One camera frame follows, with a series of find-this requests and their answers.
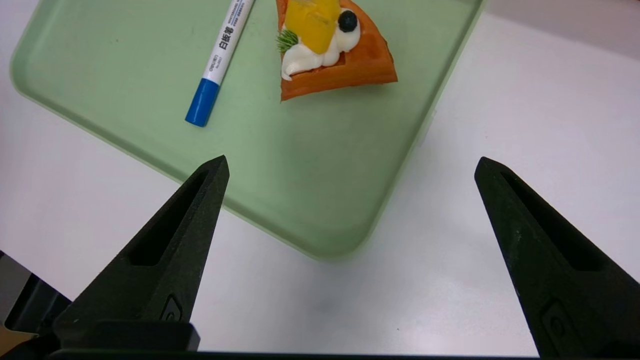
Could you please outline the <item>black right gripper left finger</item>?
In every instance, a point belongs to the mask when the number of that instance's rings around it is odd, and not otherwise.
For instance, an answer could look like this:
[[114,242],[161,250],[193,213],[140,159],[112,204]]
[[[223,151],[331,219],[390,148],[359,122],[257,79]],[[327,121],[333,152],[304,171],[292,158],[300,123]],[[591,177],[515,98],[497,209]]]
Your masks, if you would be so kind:
[[189,321],[201,284],[230,170],[224,155],[204,162],[170,196],[55,321]]

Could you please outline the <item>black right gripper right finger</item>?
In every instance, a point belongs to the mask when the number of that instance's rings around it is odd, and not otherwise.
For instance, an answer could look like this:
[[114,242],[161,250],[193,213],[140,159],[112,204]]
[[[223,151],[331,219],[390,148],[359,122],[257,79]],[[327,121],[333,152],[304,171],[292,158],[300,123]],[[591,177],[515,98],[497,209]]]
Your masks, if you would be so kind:
[[638,281],[504,164],[474,180],[538,355],[638,358]]

